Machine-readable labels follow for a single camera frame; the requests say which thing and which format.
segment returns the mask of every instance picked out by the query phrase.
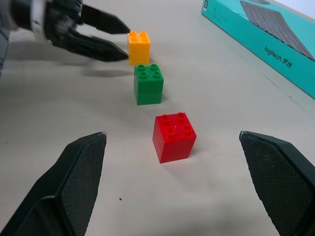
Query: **yellow lego brick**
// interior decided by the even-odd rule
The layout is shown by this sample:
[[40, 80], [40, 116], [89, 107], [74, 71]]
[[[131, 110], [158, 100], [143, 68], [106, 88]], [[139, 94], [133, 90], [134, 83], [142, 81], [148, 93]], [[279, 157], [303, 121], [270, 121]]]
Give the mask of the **yellow lego brick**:
[[149, 65], [150, 64], [150, 60], [149, 59], [143, 59], [143, 60], [129, 60], [129, 65]]
[[131, 53], [129, 55], [130, 60], [145, 60], [150, 58], [150, 53], [148, 52], [138, 52], [138, 53]]
[[137, 33], [131, 31], [128, 34], [128, 51], [129, 54], [137, 52], [148, 52], [150, 53], [150, 39], [146, 32]]

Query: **cardboard box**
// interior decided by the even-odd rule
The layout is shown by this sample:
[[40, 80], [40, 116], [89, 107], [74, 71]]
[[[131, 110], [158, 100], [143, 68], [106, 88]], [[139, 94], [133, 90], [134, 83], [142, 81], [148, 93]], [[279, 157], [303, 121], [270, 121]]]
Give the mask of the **cardboard box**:
[[204, 0], [201, 13], [315, 99], [315, 23], [266, 0]]

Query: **lego stud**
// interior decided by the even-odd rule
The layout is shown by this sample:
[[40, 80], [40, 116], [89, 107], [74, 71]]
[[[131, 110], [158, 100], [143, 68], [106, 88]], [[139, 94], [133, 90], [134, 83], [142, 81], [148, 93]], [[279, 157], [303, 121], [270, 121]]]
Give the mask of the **lego stud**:
[[147, 33], [146, 32], [140, 32], [140, 37], [148, 37]]
[[169, 123], [171, 121], [171, 117], [169, 115], [162, 115], [162, 122]]
[[183, 132], [185, 136], [189, 136], [192, 133], [192, 127], [188, 124], [184, 125]]
[[186, 120], [186, 114], [183, 113], [183, 112], [177, 113], [177, 119], [178, 119], [180, 122], [184, 122], [184, 121]]
[[158, 70], [158, 65], [157, 64], [150, 65], [150, 70], [151, 71], [157, 71]]
[[161, 77], [161, 73], [159, 73], [158, 71], [153, 72], [154, 79], [159, 79], [160, 77]]
[[149, 42], [149, 39], [148, 39], [148, 38], [141, 38], [141, 40], [142, 40], [142, 42], [144, 42], [144, 43]]
[[131, 36], [131, 41], [132, 42], [137, 42], [138, 41], [138, 37], [136, 35]]
[[142, 80], [145, 80], [147, 79], [149, 76], [148, 76], [148, 73], [147, 72], [141, 72], [140, 73], [140, 79]]
[[141, 64], [141, 65], [138, 65], [138, 71], [145, 71], [146, 70], [146, 66]]
[[173, 127], [169, 127], [166, 130], [166, 134], [168, 138], [172, 139], [176, 136], [176, 129]]

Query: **toy block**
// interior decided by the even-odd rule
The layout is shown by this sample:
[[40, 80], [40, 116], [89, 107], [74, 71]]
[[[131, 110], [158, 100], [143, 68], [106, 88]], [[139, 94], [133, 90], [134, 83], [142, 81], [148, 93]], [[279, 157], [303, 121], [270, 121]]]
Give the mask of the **toy block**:
[[134, 68], [134, 95], [137, 105], [158, 104], [162, 100], [164, 79], [159, 66], [143, 64]]
[[146, 32], [131, 31], [128, 34], [129, 64], [137, 65], [139, 61], [141, 64], [149, 64], [150, 46], [150, 39]]
[[139, 65], [134, 68], [133, 83], [135, 94], [151, 92], [151, 78], [146, 66]]
[[135, 93], [137, 105], [159, 104], [162, 101], [162, 93]]
[[149, 52], [150, 51], [150, 39], [146, 32], [137, 33], [131, 31], [128, 33], [128, 50], [133, 52]]
[[130, 60], [149, 60], [150, 52], [135, 52], [129, 55]]
[[149, 59], [142, 59], [142, 60], [131, 60], [129, 59], [129, 65], [134, 65], [134, 66], [137, 66], [137, 65], [149, 65], [150, 64], [150, 60]]
[[188, 158], [196, 138], [185, 113], [156, 117], [153, 143], [160, 163]]
[[151, 78], [151, 92], [162, 92], [164, 78], [157, 64], [152, 64], [147, 67]]

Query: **robotic hand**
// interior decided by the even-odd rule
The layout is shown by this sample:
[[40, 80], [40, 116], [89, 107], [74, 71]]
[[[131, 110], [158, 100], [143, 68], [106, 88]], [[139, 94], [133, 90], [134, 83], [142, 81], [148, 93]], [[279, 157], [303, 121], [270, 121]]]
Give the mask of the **robotic hand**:
[[110, 34], [129, 33], [117, 17], [84, 5], [82, 0], [0, 0], [0, 28], [31, 30], [40, 41], [101, 61], [128, 59], [114, 43], [76, 31], [87, 24]]

